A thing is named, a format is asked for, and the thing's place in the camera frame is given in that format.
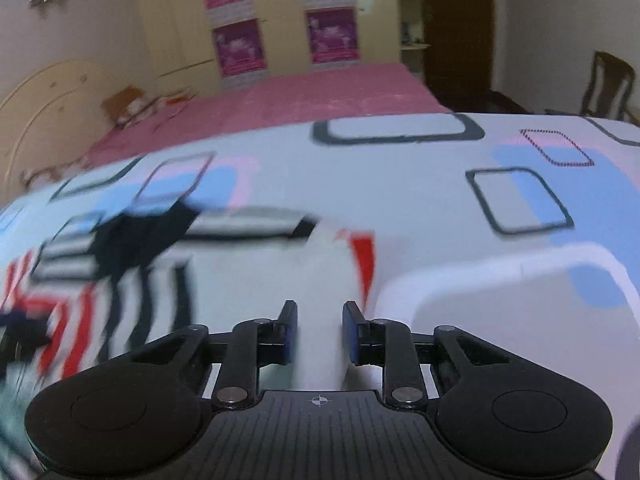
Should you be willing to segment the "purple poster lower left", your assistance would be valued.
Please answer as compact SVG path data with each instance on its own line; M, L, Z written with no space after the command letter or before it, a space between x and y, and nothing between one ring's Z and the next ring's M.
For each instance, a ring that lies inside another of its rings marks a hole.
M229 78L267 68L257 20L232 23L213 29L221 76Z

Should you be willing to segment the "cream yellow wardrobe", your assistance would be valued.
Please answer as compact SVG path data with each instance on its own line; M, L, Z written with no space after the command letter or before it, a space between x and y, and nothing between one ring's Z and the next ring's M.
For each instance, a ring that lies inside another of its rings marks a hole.
M161 92L191 87L200 96L222 91L221 68L204 0L137 0L156 85ZM260 39L271 76L312 69L304 0L255 0ZM398 0L355 0L363 64L400 59Z

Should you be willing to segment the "cream corner shelf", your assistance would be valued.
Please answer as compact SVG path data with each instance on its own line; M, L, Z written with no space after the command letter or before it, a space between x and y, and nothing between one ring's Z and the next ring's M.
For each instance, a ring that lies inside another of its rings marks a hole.
M424 56L430 46L425 40L425 25L430 16L426 0L397 0L397 3L401 62L423 84Z

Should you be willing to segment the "purple poster lower right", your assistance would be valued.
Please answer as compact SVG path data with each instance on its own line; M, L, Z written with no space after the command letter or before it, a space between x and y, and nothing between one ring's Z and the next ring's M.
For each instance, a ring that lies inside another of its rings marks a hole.
M354 64L360 60L353 8L309 10L306 20L312 64Z

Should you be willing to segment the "dark wooden chair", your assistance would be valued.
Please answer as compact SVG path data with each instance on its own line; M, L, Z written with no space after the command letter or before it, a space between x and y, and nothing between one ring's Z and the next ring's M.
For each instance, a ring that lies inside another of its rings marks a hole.
M546 115L623 120L634 92L636 71L626 61L605 51L593 53L590 78L577 113L546 108Z

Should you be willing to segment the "cream wooden headboard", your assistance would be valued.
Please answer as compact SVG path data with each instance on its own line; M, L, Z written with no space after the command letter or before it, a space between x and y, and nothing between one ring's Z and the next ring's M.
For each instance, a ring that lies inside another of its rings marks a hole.
M15 87L1 101L1 203L25 193L23 171L85 155L113 128L102 102L126 85L116 68L71 60Z

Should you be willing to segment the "pink bed sheet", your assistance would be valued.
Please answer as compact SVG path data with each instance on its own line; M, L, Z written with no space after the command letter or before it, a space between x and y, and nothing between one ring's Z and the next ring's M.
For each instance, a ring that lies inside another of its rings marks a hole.
M447 113L400 63L265 79L250 88L168 104L93 144L99 167L172 146L244 131L347 117Z

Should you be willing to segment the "dark brown door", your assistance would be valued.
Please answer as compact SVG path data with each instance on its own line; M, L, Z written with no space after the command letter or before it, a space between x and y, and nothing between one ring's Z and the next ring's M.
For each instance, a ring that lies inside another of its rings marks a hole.
M425 82L448 107L490 89L494 62L494 0L425 0Z

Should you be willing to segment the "orange patterned pillow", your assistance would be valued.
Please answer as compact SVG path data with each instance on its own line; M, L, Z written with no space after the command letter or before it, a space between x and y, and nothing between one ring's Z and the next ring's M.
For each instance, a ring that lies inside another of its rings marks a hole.
M167 105L162 96L150 96L143 90L128 86L106 98L102 110L116 128L131 127L151 117Z

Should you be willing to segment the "striped black white red sweater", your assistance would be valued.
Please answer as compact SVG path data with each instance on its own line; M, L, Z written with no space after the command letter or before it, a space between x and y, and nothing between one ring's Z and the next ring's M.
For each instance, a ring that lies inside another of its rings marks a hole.
M262 383L339 387L342 307L366 302L374 269L372 233L286 209L178 202L70 219L1 272L2 477L39 472L23 418L40 390L193 324L226 332L294 301L294 361Z

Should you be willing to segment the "patterned grey bed sheet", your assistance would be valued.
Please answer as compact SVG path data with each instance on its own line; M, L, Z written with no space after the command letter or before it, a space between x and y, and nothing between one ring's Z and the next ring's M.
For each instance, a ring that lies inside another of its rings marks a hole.
M383 403L382 370L349 361L342 307L339 387L267 388L287 367L269 365L254 405L220 408L210 335L232 329L193 324L40 390L32 479L638 477L636 127L450 113L212 136L8 203L1 272L70 219L178 202L372 233L356 304L410 328L426 404Z

